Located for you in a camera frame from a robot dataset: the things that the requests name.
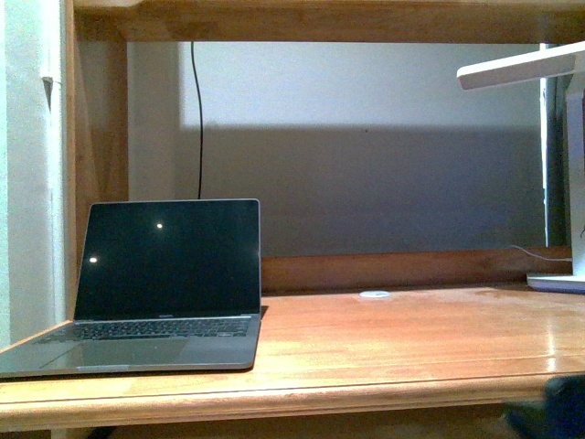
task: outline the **white cable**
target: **white cable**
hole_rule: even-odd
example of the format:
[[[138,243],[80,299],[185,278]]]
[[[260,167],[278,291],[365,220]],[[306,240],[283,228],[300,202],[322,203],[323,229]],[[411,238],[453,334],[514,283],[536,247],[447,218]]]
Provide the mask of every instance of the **white cable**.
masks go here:
[[[520,251],[526,253],[527,255],[532,256],[533,258],[541,259],[543,261],[551,261],[551,262],[572,262],[573,261],[572,258],[547,258],[546,256],[541,256],[539,254],[530,252],[527,249],[523,249],[522,247],[519,247],[517,245],[511,245],[510,247],[512,247],[514,249],[519,249]]]

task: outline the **wooden shelf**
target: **wooden shelf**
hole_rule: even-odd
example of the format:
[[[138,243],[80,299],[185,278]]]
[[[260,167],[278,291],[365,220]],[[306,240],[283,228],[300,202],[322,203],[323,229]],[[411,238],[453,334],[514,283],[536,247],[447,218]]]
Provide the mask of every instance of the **wooden shelf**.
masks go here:
[[[80,37],[127,41],[572,43],[581,0],[75,0]]]
[[[268,297],[254,369],[4,381],[0,429],[173,423],[538,398],[585,372],[582,296],[523,284]]]
[[[549,259],[570,258],[569,247],[531,250]],[[525,282],[527,273],[570,274],[572,266],[514,248],[263,258],[262,293]]]

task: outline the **desk surface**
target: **desk surface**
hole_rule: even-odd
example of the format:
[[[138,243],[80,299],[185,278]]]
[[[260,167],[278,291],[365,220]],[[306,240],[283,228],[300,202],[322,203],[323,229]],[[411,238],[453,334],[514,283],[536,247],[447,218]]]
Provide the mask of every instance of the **desk surface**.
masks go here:
[[[253,370],[0,383],[0,429],[438,407],[585,372],[585,297],[523,285],[269,297]]]

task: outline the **black cable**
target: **black cable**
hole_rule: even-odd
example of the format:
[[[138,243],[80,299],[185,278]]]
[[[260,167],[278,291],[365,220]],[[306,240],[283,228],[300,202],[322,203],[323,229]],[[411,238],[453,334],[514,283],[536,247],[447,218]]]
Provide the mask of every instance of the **black cable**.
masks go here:
[[[191,41],[191,66],[193,67],[193,76],[195,77],[195,86],[197,87],[197,101],[199,103],[199,188],[197,189],[197,199],[201,199],[201,186],[203,186],[203,105],[201,103],[201,90],[199,89],[199,79],[197,78],[197,69],[195,67],[195,41]]]

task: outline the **laptop trackpad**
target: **laptop trackpad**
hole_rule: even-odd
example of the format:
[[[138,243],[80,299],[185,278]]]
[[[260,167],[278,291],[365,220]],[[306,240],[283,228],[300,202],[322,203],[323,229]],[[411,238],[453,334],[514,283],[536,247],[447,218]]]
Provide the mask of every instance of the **laptop trackpad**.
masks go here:
[[[187,342],[184,339],[89,341],[77,345],[42,369],[126,369],[131,366],[173,364]]]

